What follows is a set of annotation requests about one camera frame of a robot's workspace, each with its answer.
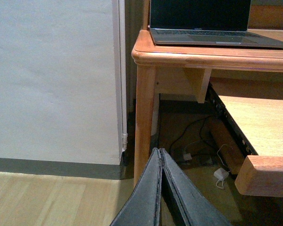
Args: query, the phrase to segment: black cable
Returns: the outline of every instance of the black cable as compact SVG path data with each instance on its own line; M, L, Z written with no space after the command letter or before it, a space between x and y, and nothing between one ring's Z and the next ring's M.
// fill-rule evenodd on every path
M210 154L210 153L198 153L198 154L191 154L191 157L195 157L195 156L198 156L198 155L209 155L209 156L217 157L217 155L216 155L216 154Z
M203 129L204 125L206 124L206 120L207 120L208 118L209 118L209 117L205 118L205 120L203 121L203 124L202 124L202 126L201 126L201 128L200 128L200 130L199 130L199 137L200 137L201 140L203 140L203 142L204 142L206 145L210 146L210 147L213 148L214 150L217 150L214 146L212 146L210 143L208 143L206 140L204 140L204 139L202 138L202 136L201 136L202 129Z
M177 138L175 141L173 141L173 143L170 145L170 147L169 147L169 154L171 155L172 146L173 146L180 138L182 138L182 137L184 136L184 134L186 133L187 129L188 129L191 125L193 125L193 124L195 124L195 123L197 123L197 122L199 122L199 121L206 120L207 118L210 118L210 117L214 117L214 116L213 116L213 115L209 115L209 116L207 116L207 117L205 117L205 118L203 118L203 119L198 119L198 120L196 120L196 121L191 122L189 125L187 125L186 128L184 129L183 133L180 135L180 137Z

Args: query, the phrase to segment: white wall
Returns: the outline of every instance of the white wall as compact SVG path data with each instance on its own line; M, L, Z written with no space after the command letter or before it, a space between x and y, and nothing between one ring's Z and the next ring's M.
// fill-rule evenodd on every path
M111 0L0 1L0 157L119 164L114 56Z

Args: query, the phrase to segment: white charger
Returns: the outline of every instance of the white charger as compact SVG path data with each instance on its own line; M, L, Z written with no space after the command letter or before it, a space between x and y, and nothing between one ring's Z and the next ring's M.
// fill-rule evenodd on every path
M219 168L214 172L214 176L218 179L218 181L216 182L216 187L220 188L220 189L224 189L223 184L225 179L228 177L229 172L227 172L225 169L223 168Z
M223 169L223 168L219 168L214 172L214 176L218 179L218 180L225 180L228 177L229 173Z

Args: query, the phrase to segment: power adapter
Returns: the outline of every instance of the power adapter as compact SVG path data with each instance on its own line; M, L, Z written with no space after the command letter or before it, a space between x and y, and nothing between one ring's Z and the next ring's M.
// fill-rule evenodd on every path
M228 177L229 173L223 168L219 168L214 172L214 176L219 180L225 180Z

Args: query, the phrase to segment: white cable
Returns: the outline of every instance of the white cable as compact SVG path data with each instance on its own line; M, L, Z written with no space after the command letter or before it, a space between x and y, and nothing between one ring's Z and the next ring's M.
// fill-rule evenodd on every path
M221 150L221 148L222 148L223 146L228 146L228 147L230 147L230 146L229 146L229 145L227 145L227 144L223 144L223 145L221 145L221 147L220 147L220 148L219 148L219 150L217 151L217 156L219 157L219 159L220 159L220 161L221 161L222 165L224 165L225 167L227 167L227 168L228 168L228 166L226 166L226 165L223 163L223 161L222 161L222 159L221 159L220 155L218 154L218 152L220 152L220 150Z
M225 187L223 186L223 185L224 185L224 182L225 182L225 180L224 180L223 178L222 178L222 180L218 180L218 181L216 182L216 187L217 187L217 188L220 188L220 189L222 189L222 190L224 190L224 188L225 188Z

